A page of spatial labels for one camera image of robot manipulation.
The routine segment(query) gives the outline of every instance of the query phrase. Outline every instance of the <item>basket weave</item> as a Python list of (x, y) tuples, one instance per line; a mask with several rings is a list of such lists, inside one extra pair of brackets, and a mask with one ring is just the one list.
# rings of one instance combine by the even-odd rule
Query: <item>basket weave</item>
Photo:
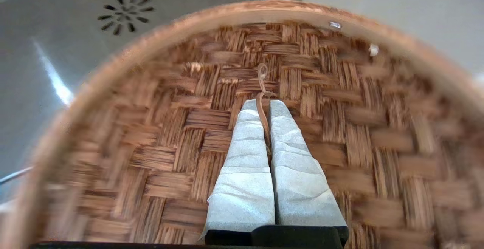
[(195, 244), (265, 63), (349, 225), (346, 248), (484, 246), (482, 130), (412, 59), (370, 57), (369, 42), (251, 23), (143, 59), (72, 130), (37, 239)]

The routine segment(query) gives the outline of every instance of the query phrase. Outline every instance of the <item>wicker basket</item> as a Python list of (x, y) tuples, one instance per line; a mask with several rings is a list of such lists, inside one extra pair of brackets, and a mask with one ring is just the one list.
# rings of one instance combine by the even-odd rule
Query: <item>wicker basket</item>
[(259, 63), (325, 170), (347, 248), (483, 246), (484, 99), (470, 78), (372, 20), (268, 0), (175, 20), (102, 65), (38, 143), (2, 248), (196, 242)]

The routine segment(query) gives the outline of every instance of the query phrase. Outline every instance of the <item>wooden rim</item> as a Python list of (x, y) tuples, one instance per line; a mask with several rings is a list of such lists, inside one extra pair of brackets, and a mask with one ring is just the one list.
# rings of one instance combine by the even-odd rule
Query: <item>wooden rim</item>
[(374, 20), (335, 8), (287, 0), (233, 3), (202, 10), (144, 35), (100, 65), (99, 71), (82, 85), (71, 106), (59, 114), (33, 151), (33, 169), (19, 187), (14, 211), (7, 217), (2, 228), (4, 247), (14, 249), (28, 246), (35, 232), (38, 209), (42, 206), (39, 203), (47, 177), (69, 142), (71, 128), (130, 68), (148, 59), (156, 51), (197, 32), (221, 25), (282, 20), (299, 20), (325, 28), (329, 22), (337, 22), (342, 25), (341, 32), (344, 34), (384, 44), (391, 53), (411, 59), (418, 68), (417, 72), (429, 77), (443, 93), (464, 106), (473, 120), (482, 123), (479, 117), (484, 114), (483, 95), (465, 71), (429, 46)]

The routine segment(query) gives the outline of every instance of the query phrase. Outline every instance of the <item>drain cover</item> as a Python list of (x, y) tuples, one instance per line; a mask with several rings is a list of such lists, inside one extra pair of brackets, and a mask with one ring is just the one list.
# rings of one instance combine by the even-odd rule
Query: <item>drain cover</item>
[(100, 15), (97, 19), (105, 21), (101, 30), (107, 31), (114, 29), (113, 34), (121, 34), (123, 27), (127, 27), (129, 32), (136, 32), (135, 23), (148, 23), (150, 20), (144, 17), (145, 13), (154, 11), (152, 6), (146, 6), (150, 0), (116, 0), (115, 5), (105, 5), (109, 14)]

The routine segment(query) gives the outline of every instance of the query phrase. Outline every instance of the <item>basket rim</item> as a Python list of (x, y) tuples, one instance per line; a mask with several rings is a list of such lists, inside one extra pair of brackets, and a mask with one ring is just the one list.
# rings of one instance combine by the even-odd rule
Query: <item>basket rim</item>
[(95, 73), (81, 85), (71, 105), (57, 114), (31, 152), (29, 164), (33, 169), (17, 189), (14, 210), (7, 216), (0, 233), (0, 240), (5, 248), (25, 248), (31, 242), (38, 210), (41, 207), (41, 194), (52, 163), (67, 146), (71, 128), (112, 84), (154, 52), (199, 31), (200, 25), (204, 25), (202, 29), (214, 29), (227, 25), (222, 22), (237, 22), (235, 19), (247, 16), (266, 22), (288, 16), (287, 20), (308, 19), (320, 25), (327, 25), (328, 20), (335, 20), (343, 25), (341, 32), (344, 34), (347, 27), (350, 34), (357, 32), (393, 44), (399, 53), (421, 61), (425, 66), (421, 72), (441, 82), (441, 87), (450, 84), (450, 89), (455, 93), (453, 96), (464, 100), (465, 108), (473, 120), (484, 115), (484, 92), (465, 70), (430, 46), (375, 20), (316, 3), (292, 0), (240, 2), (208, 8), (176, 19), (169, 25), (157, 26), (128, 44), (119, 53), (109, 56), (107, 61), (98, 65)]

